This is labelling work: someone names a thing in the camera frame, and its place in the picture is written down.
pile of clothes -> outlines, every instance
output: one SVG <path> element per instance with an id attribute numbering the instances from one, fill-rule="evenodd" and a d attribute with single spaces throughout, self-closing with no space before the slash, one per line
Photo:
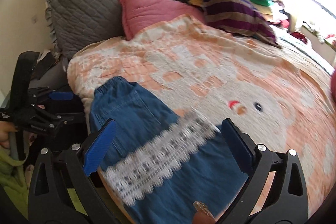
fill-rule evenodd
<path id="1" fill-rule="evenodd" d="M 280 0 L 249 0 L 270 24 L 288 29 L 290 15 Z"/>

blue denim pants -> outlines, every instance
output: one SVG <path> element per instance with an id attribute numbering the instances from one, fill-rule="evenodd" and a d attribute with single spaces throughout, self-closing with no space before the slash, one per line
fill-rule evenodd
<path id="1" fill-rule="evenodd" d="M 117 76 L 95 90 L 91 131 L 99 130 L 109 118 L 117 122 L 117 134 L 101 162 L 104 171 L 168 129 L 178 116 L 138 83 Z M 246 179 L 222 134 L 217 133 L 182 163 L 171 179 L 125 209 L 140 224 L 187 224 L 196 212 L 194 201 L 205 203 L 213 215 L 218 215 Z"/>

striped pillow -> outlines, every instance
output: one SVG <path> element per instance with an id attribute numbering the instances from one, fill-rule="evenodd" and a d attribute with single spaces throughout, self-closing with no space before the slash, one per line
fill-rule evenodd
<path id="1" fill-rule="evenodd" d="M 202 6 L 207 25 L 229 33 L 255 37 L 281 48 L 272 28 L 248 0 L 203 0 Z"/>

peach and white blanket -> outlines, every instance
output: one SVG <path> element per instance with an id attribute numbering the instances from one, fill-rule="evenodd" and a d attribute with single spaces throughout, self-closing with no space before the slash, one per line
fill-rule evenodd
<path id="1" fill-rule="evenodd" d="M 94 90 L 121 75 L 178 115 L 194 107 L 214 124 L 230 117 L 255 143 L 279 152 L 295 149 L 311 215 L 336 178 L 330 76 L 294 47 L 279 43 L 283 49 L 184 15 L 147 27 L 131 41 L 115 37 L 86 47 L 70 61 L 68 81 L 87 116 Z"/>

snowman pattern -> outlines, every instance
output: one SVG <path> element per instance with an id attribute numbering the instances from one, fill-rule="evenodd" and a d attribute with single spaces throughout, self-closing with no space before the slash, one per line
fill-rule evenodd
<path id="1" fill-rule="evenodd" d="M 216 65 L 204 54 L 193 56 L 185 46 L 173 47 L 171 50 L 178 56 L 175 61 L 160 52 L 148 53 L 146 60 L 156 68 L 160 68 L 159 71 L 151 73 L 151 78 L 166 87 L 152 92 L 173 110 L 194 107 L 202 97 L 197 95 L 192 87 L 202 85 L 209 77 L 216 77 L 222 85 L 236 78 L 237 70 L 229 60 L 229 56 L 222 58 L 220 64 Z M 201 59 L 204 60 L 204 65 L 197 67 L 195 61 Z M 177 73 L 179 79 L 166 81 L 164 75 L 167 72 Z"/>
<path id="2" fill-rule="evenodd" d="M 283 108 L 289 111 L 287 117 Z M 293 107 L 283 98 L 243 81 L 231 82 L 214 90 L 197 105 L 214 124 L 230 118 L 253 141 L 270 150 L 284 151 L 287 128 L 295 120 Z"/>

